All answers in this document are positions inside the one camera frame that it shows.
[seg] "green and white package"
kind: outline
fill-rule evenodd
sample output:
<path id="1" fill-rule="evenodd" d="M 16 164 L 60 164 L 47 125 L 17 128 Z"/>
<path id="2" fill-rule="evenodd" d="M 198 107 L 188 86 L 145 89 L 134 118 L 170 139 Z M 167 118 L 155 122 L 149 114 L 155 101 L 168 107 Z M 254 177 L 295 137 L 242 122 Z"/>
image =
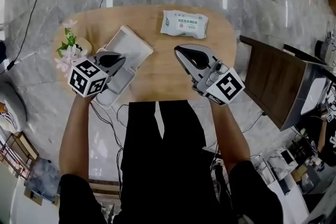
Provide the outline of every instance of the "green and white package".
<path id="1" fill-rule="evenodd" d="M 180 10 L 164 10 L 161 33 L 171 36 L 206 38 L 208 17 Z"/>

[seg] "wall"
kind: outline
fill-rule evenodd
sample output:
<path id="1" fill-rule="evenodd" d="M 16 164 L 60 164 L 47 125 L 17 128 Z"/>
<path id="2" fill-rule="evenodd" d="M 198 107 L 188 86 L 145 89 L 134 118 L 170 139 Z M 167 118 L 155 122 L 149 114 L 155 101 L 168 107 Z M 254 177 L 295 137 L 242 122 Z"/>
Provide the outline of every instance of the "wall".
<path id="1" fill-rule="evenodd" d="M 16 185 L 16 178 L 0 163 L 0 222 L 9 223 L 10 205 Z"/>
<path id="2" fill-rule="evenodd" d="M 13 200 L 12 224 L 58 224 L 58 208 L 47 200 L 38 205 L 24 196 L 24 181 L 18 179 Z"/>

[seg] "white tray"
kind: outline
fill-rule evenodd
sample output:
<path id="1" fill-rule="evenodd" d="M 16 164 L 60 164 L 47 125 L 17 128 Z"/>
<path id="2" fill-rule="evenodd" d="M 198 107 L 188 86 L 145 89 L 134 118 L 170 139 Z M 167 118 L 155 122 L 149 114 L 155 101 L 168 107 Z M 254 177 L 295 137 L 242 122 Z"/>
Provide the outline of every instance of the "white tray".
<path id="1" fill-rule="evenodd" d="M 101 107 L 109 109 L 135 78 L 135 71 L 153 53 L 153 49 L 129 27 L 123 25 L 108 45 L 98 51 L 114 51 L 126 57 L 122 68 L 107 83 L 109 88 L 95 98 Z"/>

